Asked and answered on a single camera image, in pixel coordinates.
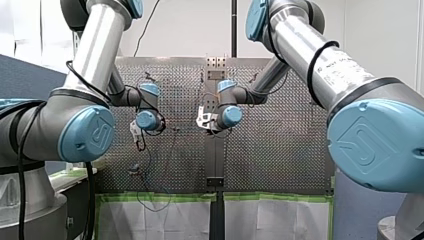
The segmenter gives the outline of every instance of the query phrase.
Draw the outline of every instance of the black cable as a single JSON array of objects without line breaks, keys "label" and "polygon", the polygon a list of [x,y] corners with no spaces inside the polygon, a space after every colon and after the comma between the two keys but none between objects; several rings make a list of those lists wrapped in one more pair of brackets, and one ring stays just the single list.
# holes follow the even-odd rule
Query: black cable
[{"label": "black cable", "polygon": [[111,102],[112,100],[110,99],[110,97],[104,93],[102,90],[96,88],[95,86],[93,86],[92,84],[90,84],[89,82],[87,82],[83,76],[81,76],[72,66],[72,61],[67,61],[66,62],[66,66],[69,68],[69,70],[89,89],[97,92],[98,94],[100,94],[102,97],[104,97],[108,102]]},{"label": "black cable", "polygon": [[269,39],[269,44],[271,45],[271,49],[272,52],[274,53],[275,57],[280,60],[282,63],[287,64],[286,60],[284,60],[279,54],[277,49],[275,48],[275,44],[274,44],[274,40],[272,38],[272,31],[271,31],[271,12],[269,11],[269,9],[271,8],[271,4],[269,2],[269,0],[267,0],[268,7],[266,8],[266,15],[268,17],[268,26],[267,26],[267,30],[268,30],[268,39]]},{"label": "black cable", "polygon": [[256,92],[256,91],[253,91],[253,90],[251,90],[250,92],[251,92],[251,93],[253,93],[254,95],[262,95],[262,96],[272,95],[272,94],[274,94],[274,93],[276,93],[276,92],[280,91],[280,90],[284,87],[284,85],[285,85],[285,84],[286,84],[286,82],[287,82],[288,76],[289,76],[289,73],[287,72],[287,73],[286,73],[286,76],[285,76],[285,78],[284,78],[284,80],[283,80],[283,83],[281,83],[281,85],[280,85],[277,89],[275,89],[275,90],[273,90],[273,91],[271,91],[271,92],[269,92],[269,93],[261,93],[261,92]]},{"label": "black cable", "polygon": [[142,34],[141,34],[141,36],[138,38],[137,48],[136,48],[136,49],[135,49],[135,51],[134,51],[134,56],[133,56],[133,57],[135,57],[135,56],[137,55],[138,49],[140,48],[140,42],[141,42],[141,39],[144,37],[144,34],[146,34],[147,28],[149,27],[150,20],[152,19],[153,14],[155,13],[155,11],[156,11],[156,7],[158,6],[159,2],[160,2],[160,0],[157,0],[157,1],[156,1],[155,6],[153,7],[153,10],[152,10],[152,12],[150,13],[149,19],[147,19],[146,26],[144,27],[143,33],[142,33]]},{"label": "black cable", "polygon": [[[87,80],[84,79],[83,76],[81,76],[72,66],[72,61],[67,61],[66,66],[69,68],[69,70],[89,89],[97,92],[102,97],[104,97],[108,102],[111,102],[111,99],[107,94],[105,94],[100,89],[96,88]],[[86,224],[84,228],[84,240],[91,240],[93,237],[94,232],[94,222],[95,222],[95,211],[96,211],[96,200],[95,200],[95,191],[94,191],[94,174],[93,174],[93,167],[91,163],[86,163],[87,168],[87,179],[88,179],[88,185],[89,185],[89,199],[88,199],[88,223]]]},{"label": "black cable", "polygon": [[[143,174],[143,178],[144,178],[144,180],[143,180],[143,184],[145,185],[145,187],[146,187],[146,191],[148,192],[148,184],[150,183],[150,180],[149,180],[149,177],[150,177],[150,170],[151,170],[151,166],[152,166],[152,162],[153,162],[153,157],[152,157],[152,153],[150,152],[150,149],[147,147],[147,145],[145,145],[145,149],[146,149],[146,151],[147,151],[147,154],[149,155],[149,162],[148,162],[148,165],[147,165],[147,168],[146,168],[146,170],[144,171],[144,174]],[[146,208],[147,210],[149,210],[149,211],[151,211],[151,212],[160,212],[160,211],[162,211],[162,210],[164,210],[164,209],[166,209],[170,204],[171,204],[171,200],[172,200],[172,196],[171,196],[171,194],[168,192],[168,190],[167,189],[165,189],[164,187],[162,187],[162,189],[164,190],[164,192],[166,193],[166,194],[168,194],[168,196],[169,196],[169,198],[168,198],[168,202],[167,202],[167,204],[165,205],[165,206],[163,206],[163,207],[161,207],[161,208],[159,208],[159,209],[152,209],[152,208],[150,208],[150,207],[148,207],[146,204],[144,204],[141,200],[140,200],[140,198],[139,198],[139,194],[140,194],[140,191],[137,191],[137,201],[144,207],[144,208]]]},{"label": "black cable", "polygon": [[417,236],[413,237],[411,240],[422,240],[422,239],[424,239],[424,231],[422,231]]},{"label": "black cable", "polygon": [[160,113],[159,112],[159,109],[157,109],[155,106],[153,106],[152,104],[150,104],[144,97],[143,97],[143,94],[141,94],[141,92],[140,92],[140,90],[138,90],[136,87],[134,87],[134,86],[131,86],[131,85],[125,85],[126,87],[129,87],[129,88],[132,88],[132,89],[134,89],[134,90],[136,90],[137,92],[138,92],[138,95],[140,96],[140,99],[143,101],[143,102],[145,102],[149,107],[150,107],[150,109],[152,109],[152,110],[154,110],[154,111],[156,111],[157,112],[157,114],[162,118],[161,119],[161,122],[162,122],[162,129],[160,130],[160,131],[158,131],[158,133],[157,134],[151,134],[151,133],[149,133],[149,132],[147,132],[147,131],[145,131],[146,132],[146,134],[147,135],[149,135],[149,136],[159,136],[159,135],[161,135],[162,133],[163,133],[163,131],[165,131],[165,129],[166,129],[166,119],[165,119],[165,116],[163,116],[163,114],[162,113]]},{"label": "black cable", "polygon": [[24,108],[36,107],[36,106],[39,106],[43,102],[44,101],[41,101],[41,100],[28,100],[28,101],[7,107],[7,108],[0,111],[0,120],[2,120],[3,118],[7,117],[9,114],[12,114],[12,113],[14,113],[18,110],[21,110],[21,109],[24,109]]},{"label": "black cable", "polygon": [[19,170],[19,190],[20,190],[20,206],[19,206],[19,240],[25,239],[25,211],[26,211],[26,189],[25,189],[25,174],[24,174],[24,147],[28,137],[29,131],[40,113],[41,109],[46,105],[45,102],[39,104],[39,106],[33,112],[29,119],[21,137],[21,141],[18,146],[18,170]]},{"label": "black cable", "polygon": [[314,86],[312,84],[312,77],[314,74],[315,64],[317,63],[318,58],[321,56],[322,52],[324,52],[324,50],[329,47],[340,47],[340,44],[336,41],[329,41],[325,43],[324,46],[322,46],[320,49],[318,49],[315,52],[314,57],[311,60],[311,63],[309,64],[308,72],[306,75],[306,83],[308,85],[309,94],[311,95],[314,102],[318,104],[318,106],[320,106],[321,108],[324,108],[324,107],[322,106],[321,102],[318,100],[318,97],[315,95]]},{"label": "black cable", "polygon": [[94,222],[96,217],[96,196],[94,191],[94,173],[93,166],[90,162],[85,163],[85,167],[87,169],[87,180],[88,180],[88,188],[89,188],[89,199],[88,199],[88,224],[87,226],[87,234],[85,235],[84,240],[91,240],[93,238],[94,232]]}]

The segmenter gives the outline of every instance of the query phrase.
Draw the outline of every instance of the pegboard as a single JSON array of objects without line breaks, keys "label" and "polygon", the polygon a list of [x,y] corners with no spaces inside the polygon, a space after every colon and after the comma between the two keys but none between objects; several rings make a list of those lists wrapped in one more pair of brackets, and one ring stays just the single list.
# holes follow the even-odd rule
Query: pegboard
[{"label": "pegboard", "polygon": [[167,129],[160,136],[146,135],[149,151],[138,152],[129,132],[135,109],[113,107],[116,135],[103,159],[106,167],[97,176],[97,190],[145,191],[145,179],[128,174],[129,168],[139,164],[142,171],[150,169],[148,191],[204,192],[205,134],[195,119],[203,92],[205,59],[121,58],[116,64],[127,85],[151,82],[146,79],[147,73],[158,84],[161,92],[158,108],[166,118]]},{"label": "pegboard", "polygon": [[[229,78],[247,86],[268,61],[227,59],[226,72]],[[150,81],[147,72],[161,90],[159,109],[168,128],[158,137],[146,136],[152,155],[149,191],[205,192],[207,162],[216,161],[223,163],[225,191],[328,193],[334,166],[326,155],[326,113],[311,104],[307,88],[293,72],[267,104],[242,106],[242,123],[225,139],[224,147],[215,149],[224,154],[211,158],[206,151],[211,147],[206,146],[210,139],[205,141],[211,136],[195,123],[205,92],[202,81],[207,81],[206,59],[120,58],[116,64],[125,84]],[[129,133],[135,110],[112,111],[117,131],[114,144],[104,156],[106,167],[97,176],[97,190],[145,191],[144,180],[128,174],[136,163],[141,169],[149,166],[148,152],[138,152]],[[224,156],[224,161],[216,156]]]},{"label": "pegboard", "polygon": [[[228,59],[228,76],[248,86],[267,62]],[[293,70],[266,104],[241,107],[243,121],[225,144],[226,191],[331,194],[334,165],[327,153],[326,111],[313,104]]]}]

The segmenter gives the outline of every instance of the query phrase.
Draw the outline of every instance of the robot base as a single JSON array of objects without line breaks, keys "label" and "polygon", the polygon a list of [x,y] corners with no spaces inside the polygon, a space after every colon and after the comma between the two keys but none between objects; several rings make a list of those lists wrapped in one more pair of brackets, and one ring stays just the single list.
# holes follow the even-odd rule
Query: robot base
[{"label": "robot base", "polygon": [[396,216],[378,223],[377,240],[410,240],[424,231],[424,195],[407,194]]},{"label": "robot base", "polygon": [[[58,194],[52,207],[26,216],[25,236],[30,240],[66,240],[66,219],[66,197]],[[0,236],[18,239],[18,221],[0,223]]]}]

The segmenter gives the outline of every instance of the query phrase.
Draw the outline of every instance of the metal stand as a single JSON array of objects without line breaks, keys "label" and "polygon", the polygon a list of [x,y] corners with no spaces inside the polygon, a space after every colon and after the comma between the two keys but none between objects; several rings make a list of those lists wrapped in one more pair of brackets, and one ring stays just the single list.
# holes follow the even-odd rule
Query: metal stand
[{"label": "metal stand", "polygon": [[[0,196],[1,239],[18,239],[19,186],[17,174],[2,175],[5,189]],[[31,240],[67,239],[67,204],[55,195],[44,168],[25,172],[27,182],[25,236]]]},{"label": "metal stand", "polygon": [[378,223],[378,240],[410,240],[424,231],[424,195],[407,194],[395,216]]},{"label": "metal stand", "polygon": [[[205,112],[214,112],[218,101],[209,93],[216,94],[217,84],[227,77],[225,58],[208,58],[205,79]],[[208,191],[216,193],[216,201],[210,209],[210,240],[225,239],[225,207],[224,207],[224,160],[225,136],[227,132],[217,133],[206,137],[206,185]]]}]

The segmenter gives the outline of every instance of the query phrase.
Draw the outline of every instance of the electrical cord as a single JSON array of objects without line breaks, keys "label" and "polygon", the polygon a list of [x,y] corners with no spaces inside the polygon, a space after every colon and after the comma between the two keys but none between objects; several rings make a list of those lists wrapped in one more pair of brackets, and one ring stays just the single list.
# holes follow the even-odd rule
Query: electrical cord
[{"label": "electrical cord", "polygon": [[422,239],[424,239],[424,231],[422,231],[417,236],[413,237],[411,240],[422,240]]},{"label": "electrical cord", "polygon": [[[66,66],[69,68],[69,70],[89,89],[97,92],[102,97],[104,97],[108,102],[111,102],[111,99],[107,94],[105,94],[100,89],[96,88],[87,80],[84,79],[81,74],[79,74],[73,67],[72,61],[67,61]],[[96,211],[96,201],[95,201],[95,191],[94,191],[94,174],[93,174],[93,167],[91,163],[86,163],[86,169],[87,169],[87,180],[89,185],[89,199],[88,199],[88,221],[84,227],[84,234],[83,239],[84,240],[91,240],[93,237],[94,232],[94,222],[95,222],[95,211]]]},{"label": "electrical cord", "polygon": [[25,184],[25,174],[24,174],[24,147],[25,142],[28,137],[29,131],[31,130],[32,125],[35,122],[38,114],[41,109],[46,105],[45,102],[39,104],[39,106],[33,112],[31,118],[29,119],[21,137],[21,141],[18,146],[18,171],[19,171],[19,190],[20,190],[20,206],[19,206],[19,240],[25,239],[25,212],[26,212],[26,184]]},{"label": "electrical cord", "polygon": [[155,13],[156,8],[157,8],[157,6],[158,6],[159,2],[160,2],[160,0],[157,0],[157,1],[156,1],[155,6],[153,7],[152,12],[150,13],[149,18],[147,19],[146,26],[144,27],[143,33],[142,33],[142,34],[141,34],[141,36],[138,38],[137,48],[136,48],[136,49],[135,49],[135,51],[134,51],[134,55],[133,55],[133,57],[137,56],[138,49],[140,48],[140,42],[141,42],[141,39],[142,39],[142,38],[144,37],[144,35],[146,34],[147,28],[149,27],[150,20],[152,19],[153,14]]},{"label": "electrical cord", "polygon": [[161,122],[162,122],[162,129],[161,130],[159,130],[158,131],[158,133],[157,134],[151,134],[151,133],[149,133],[149,132],[147,132],[147,131],[145,131],[146,132],[146,134],[147,135],[149,135],[149,136],[159,136],[159,135],[161,135],[162,133],[163,133],[163,131],[165,131],[165,129],[166,129],[166,118],[165,118],[165,116],[163,116],[163,114],[162,113],[160,113],[159,112],[159,109],[157,109],[156,107],[154,107],[152,104],[150,104],[144,97],[143,97],[143,94],[141,94],[141,92],[140,92],[140,90],[138,90],[136,87],[134,87],[134,86],[131,86],[131,85],[125,85],[126,87],[129,87],[129,88],[131,88],[131,89],[134,89],[134,90],[136,90],[137,91],[137,93],[138,93],[138,95],[139,95],[139,97],[140,97],[140,99],[143,101],[143,102],[145,102],[149,107],[150,107],[150,109],[152,109],[152,110],[154,110],[154,111],[156,111],[157,112],[157,114],[161,117]]},{"label": "electrical cord", "polygon": [[85,163],[87,169],[87,181],[89,188],[89,198],[88,198],[88,222],[84,229],[84,240],[91,240],[93,238],[94,232],[94,222],[96,216],[96,201],[95,201],[95,191],[94,191],[94,173],[93,166],[90,162]]},{"label": "electrical cord", "polygon": [[268,7],[266,8],[266,15],[268,17],[268,26],[267,26],[267,30],[268,30],[268,39],[269,39],[269,43],[271,45],[271,49],[272,52],[274,53],[275,57],[280,60],[281,62],[287,64],[286,60],[284,60],[279,54],[277,49],[275,48],[275,44],[274,44],[274,40],[272,38],[272,31],[271,31],[271,12],[269,11],[269,9],[271,8],[271,3],[270,0],[266,0],[266,4],[268,5]]},{"label": "electrical cord", "polygon": [[285,85],[285,84],[286,84],[286,82],[287,82],[288,75],[289,75],[289,73],[287,72],[287,73],[286,73],[286,76],[285,76],[285,78],[284,78],[284,80],[283,80],[283,82],[281,83],[281,85],[280,85],[277,89],[275,89],[275,90],[273,90],[273,91],[271,91],[271,92],[269,92],[269,93],[260,93],[260,92],[256,92],[256,91],[253,91],[253,90],[251,90],[250,92],[251,92],[252,94],[254,94],[254,95],[262,95],[262,96],[272,95],[272,94],[274,94],[274,93],[276,93],[276,92],[280,91],[280,90],[284,87],[284,85]]},{"label": "electrical cord", "polygon": [[[150,177],[150,170],[151,170],[151,166],[152,166],[152,162],[153,162],[153,157],[152,157],[152,153],[150,152],[150,149],[147,147],[147,146],[145,146],[145,149],[146,149],[146,152],[147,152],[147,154],[149,155],[149,162],[148,162],[148,165],[147,165],[147,168],[146,168],[146,170],[144,171],[144,174],[143,174],[143,178],[144,178],[144,181],[143,181],[143,185],[145,185],[145,187],[146,187],[146,191],[148,192],[149,190],[148,190],[148,184],[149,184],[149,177]],[[165,189],[164,187],[162,187],[162,189],[164,190],[164,192],[166,193],[166,194],[168,194],[168,196],[169,196],[169,198],[168,198],[168,202],[166,203],[166,205],[165,206],[163,206],[163,207],[161,207],[161,208],[159,208],[159,209],[153,209],[153,208],[150,208],[150,207],[148,207],[146,204],[144,204],[141,200],[140,200],[140,197],[139,197],[139,194],[140,194],[140,191],[137,191],[137,201],[144,207],[144,208],[146,208],[147,210],[149,210],[149,211],[151,211],[151,212],[160,212],[160,211],[163,211],[164,209],[166,209],[170,204],[171,204],[171,200],[172,200],[172,196],[171,196],[171,194],[168,192],[168,190],[167,189]]]},{"label": "electrical cord", "polygon": [[81,76],[73,67],[72,61],[67,61],[66,62],[66,66],[69,68],[69,70],[89,89],[97,92],[98,94],[100,94],[102,97],[104,97],[108,102],[111,102],[112,100],[110,99],[110,97],[104,93],[102,90],[96,88],[95,86],[93,86],[92,84],[90,84],[89,82],[87,82],[83,76]]}]

